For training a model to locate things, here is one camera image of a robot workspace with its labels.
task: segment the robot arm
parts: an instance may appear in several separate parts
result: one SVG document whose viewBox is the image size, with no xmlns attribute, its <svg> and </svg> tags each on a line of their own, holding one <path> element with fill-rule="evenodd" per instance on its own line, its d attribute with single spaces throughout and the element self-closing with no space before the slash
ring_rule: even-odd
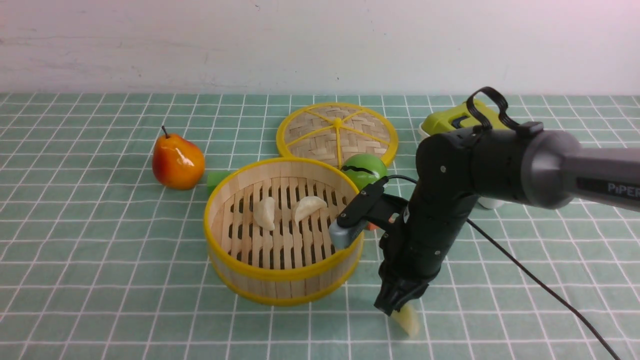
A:
<svg viewBox="0 0 640 360">
<path fill-rule="evenodd" d="M 431 136 L 418 147 L 416 169 L 409 201 L 384 194 L 383 178 L 330 226 L 338 249 L 366 222 L 384 230 L 375 306 L 387 315 L 422 296 L 480 196 L 545 209 L 581 198 L 640 210 L 640 149 L 583 148 L 570 133 L 543 130 L 539 122 Z M 399 216 L 389 222 L 393 214 Z"/>
</svg>

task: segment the green ball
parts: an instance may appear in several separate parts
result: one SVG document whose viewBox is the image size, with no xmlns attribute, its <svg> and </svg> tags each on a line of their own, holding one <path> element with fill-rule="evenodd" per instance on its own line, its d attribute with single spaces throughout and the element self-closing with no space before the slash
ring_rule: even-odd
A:
<svg viewBox="0 0 640 360">
<path fill-rule="evenodd" d="M 356 154 L 344 162 L 341 168 L 358 190 L 375 183 L 387 175 L 387 167 L 379 157 L 371 154 Z"/>
</svg>

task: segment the yellow rim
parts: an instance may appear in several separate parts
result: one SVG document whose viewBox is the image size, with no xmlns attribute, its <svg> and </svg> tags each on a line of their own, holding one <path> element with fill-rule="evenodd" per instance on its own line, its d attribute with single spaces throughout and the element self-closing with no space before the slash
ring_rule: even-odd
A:
<svg viewBox="0 0 640 360">
<path fill-rule="evenodd" d="M 369 134 L 365 134 L 361 131 L 358 131 L 356 129 L 353 129 L 351 127 L 348 126 L 343 126 L 343 125 L 335 125 L 334 121 L 331 119 L 328 119 L 316 112 L 313 111 L 313 109 L 316 108 L 321 108 L 324 106 L 343 106 L 346 108 L 353 108 L 353 109 L 358 109 L 358 111 L 356 113 L 350 114 L 349 116 L 345 117 L 344 119 L 342 119 L 342 121 L 340 123 L 344 123 L 345 121 L 349 120 L 351 117 L 360 114 L 360 113 L 368 113 L 370 115 L 372 115 L 373 117 L 375 117 L 376 119 L 378 119 L 386 128 L 387 131 L 389 132 L 389 141 L 384 141 L 382 139 L 379 139 L 373 135 L 369 135 Z M 318 130 L 314 130 L 313 132 L 309 133 L 309 134 L 305 134 L 303 135 L 301 138 L 295 139 L 289 143 L 285 142 L 284 139 L 284 133 L 285 130 L 287 128 L 287 126 L 289 125 L 289 123 L 295 119 L 296 117 L 298 117 L 298 115 L 302 114 L 302 113 L 309 113 L 311 115 L 315 115 L 317 117 L 319 117 L 320 119 L 323 119 L 324 121 L 328 122 L 330 125 L 323 127 L 322 129 L 318 129 Z M 340 144 L 340 130 L 339 129 L 343 129 L 345 131 L 352 131 L 356 134 L 368 137 L 370 139 L 376 140 L 377 142 L 381 142 L 384 143 L 385 145 L 387 145 L 387 151 L 384 153 L 384 155 L 382 157 L 380 157 L 380 160 L 382 160 L 382 162 L 386 165 L 389 166 L 391 165 L 391 162 L 394 160 L 395 156 L 396 156 L 396 152 L 398 149 L 398 135 L 396 133 L 396 129 L 393 127 L 393 125 L 389 122 L 389 120 L 387 120 L 384 116 L 380 115 L 379 113 L 376 113 L 375 111 L 371 110 L 371 109 L 367 109 L 364 108 L 362 106 L 359 105 L 354 105 L 354 104 L 348 104 L 346 102 L 323 102 L 321 104 L 314 104 L 311 106 L 307 106 L 306 108 L 302 108 L 302 109 L 298 109 L 296 111 L 294 111 L 293 113 L 291 113 L 288 117 L 286 117 L 282 123 L 280 124 L 280 126 L 278 127 L 278 131 L 276 133 L 276 146 L 278 147 L 278 152 L 280 153 L 281 156 L 285 157 L 285 158 L 297 158 L 295 157 L 291 151 L 289 151 L 289 146 L 304 139 L 307 138 L 311 135 L 314 135 L 316 133 L 319 133 L 320 131 L 326 131 L 328 129 L 331 128 L 335 128 L 335 134 L 336 134 L 336 143 Z M 337 150 L 337 155 L 338 155 L 338 168 L 340 168 L 340 166 L 342 165 L 342 159 L 341 159 L 341 152 L 342 149 L 340 148 L 340 146 L 338 146 L 336 148 Z"/>
<path fill-rule="evenodd" d="M 342 284 L 344 284 L 347 279 L 349 279 L 349 277 L 351 277 L 351 275 L 353 275 L 353 272 L 356 270 L 356 268 L 358 267 L 358 263 L 360 262 L 360 256 L 362 255 L 362 248 L 364 248 L 362 241 L 357 241 L 358 244 L 360 244 L 360 247 L 358 248 L 358 255 L 356 256 L 356 261 L 353 263 L 353 266 L 351 266 L 351 268 L 349 268 L 349 271 L 346 272 L 346 274 L 344 274 L 340 279 L 338 279 L 335 283 L 331 284 L 331 286 L 322 289 L 321 291 L 318 291 L 316 293 L 304 296 L 304 297 L 296 297 L 296 298 L 291 298 L 291 299 L 274 299 L 271 297 L 261 297 L 255 294 L 252 294 L 250 292 L 244 291 L 244 290 L 240 290 L 236 285 L 233 285 L 233 283 L 231 283 L 219 270 L 218 267 L 216 267 L 216 264 L 213 261 L 211 262 L 211 266 L 213 266 L 213 270 L 216 271 L 216 274 L 218 274 L 218 277 L 220 278 L 220 280 L 227 285 L 227 287 L 229 289 L 231 289 L 231 291 L 233 291 L 234 293 L 248 299 L 254 302 L 258 302 L 259 304 L 264 304 L 264 305 L 273 305 L 273 306 L 294 306 L 294 305 L 300 305 L 300 304 L 304 304 L 306 302 L 312 302 L 312 301 L 316 301 L 319 300 L 327 295 L 329 295 L 330 293 L 334 292 L 337 288 L 339 288 Z"/>
<path fill-rule="evenodd" d="M 349 186 L 353 189 L 353 193 L 358 193 L 358 188 L 356 187 L 356 185 L 347 177 L 347 175 L 344 175 L 340 170 L 337 170 L 336 168 L 330 165 L 327 165 L 321 161 L 304 159 L 304 158 L 273 158 L 273 159 L 258 161 L 256 163 L 247 165 L 243 168 L 236 170 L 233 174 L 227 176 L 224 180 L 222 180 L 222 182 L 218 186 L 216 186 L 215 190 L 213 190 L 213 193 L 211 193 L 211 196 L 207 201 L 207 206 L 204 211 L 203 225 L 204 225 L 205 237 L 207 238 L 207 243 L 209 244 L 209 248 L 213 250 L 213 252 L 217 256 L 217 258 L 220 259 L 220 261 L 222 261 L 234 272 L 251 277 L 253 279 L 265 280 L 265 281 L 292 281 L 292 280 L 302 280 L 309 277 L 317 276 L 335 267 L 339 263 L 343 262 L 358 247 L 358 244 L 362 241 L 362 237 L 364 236 L 363 234 L 360 234 L 356 239 L 356 241 L 354 241 L 350 247 L 337 251 L 335 254 L 329 256 L 328 258 L 322 261 L 319 261 L 313 265 L 309 265 L 309 266 L 305 266 L 303 268 L 297 268 L 297 269 L 270 270 L 270 269 L 257 268 L 255 266 L 245 264 L 229 256 L 229 254 L 227 254 L 222 249 L 220 244 L 218 244 L 218 242 L 215 240 L 211 232 L 211 229 L 208 225 L 207 219 L 209 218 L 209 213 L 211 212 L 211 203 L 213 202 L 213 199 L 215 199 L 215 197 L 218 195 L 218 193 L 220 192 L 220 189 L 224 188 L 224 186 L 229 181 L 231 181 L 231 179 L 235 178 L 241 172 L 247 171 L 251 168 L 259 167 L 261 165 L 265 165 L 268 163 L 278 163 L 283 161 L 311 163 L 320 167 L 327 168 L 330 171 L 336 173 L 343 180 L 345 180 L 349 184 Z"/>
</svg>

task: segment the bamboo steamer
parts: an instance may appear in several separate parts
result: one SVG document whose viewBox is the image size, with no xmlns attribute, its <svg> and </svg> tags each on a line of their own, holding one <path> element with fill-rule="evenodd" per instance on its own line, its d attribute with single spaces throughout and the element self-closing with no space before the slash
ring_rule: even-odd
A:
<svg viewBox="0 0 640 360">
<path fill-rule="evenodd" d="M 328 227 L 358 193 L 342 172 L 303 158 L 275 158 L 248 165 L 213 191 L 204 215 L 209 259 L 238 295 L 267 305 L 293 306 L 336 290 L 355 270 L 363 235 L 336 251 Z M 327 203 L 297 224 L 291 209 L 304 196 Z M 274 231 L 253 221 L 253 205 L 275 199 Z"/>
<path fill-rule="evenodd" d="M 322 161 L 338 169 L 355 154 L 373 154 L 389 166 L 398 136 L 379 113 L 343 102 L 301 108 L 278 127 L 276 146 L 283 157 Z"/>
</svg>

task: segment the pear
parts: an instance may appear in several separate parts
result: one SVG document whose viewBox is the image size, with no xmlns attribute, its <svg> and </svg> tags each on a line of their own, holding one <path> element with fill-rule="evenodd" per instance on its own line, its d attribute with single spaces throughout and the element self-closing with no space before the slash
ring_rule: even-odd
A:
<svg viewBox="0 0 640 360">
<path fill-rule="evenodd" d="M 189 190 L 204 174 L 205 160 L 199 147 L 178 134 L 166 132 L 156 140 L 151 165 L 156 179 L 168 188 Z"/>
</svg>

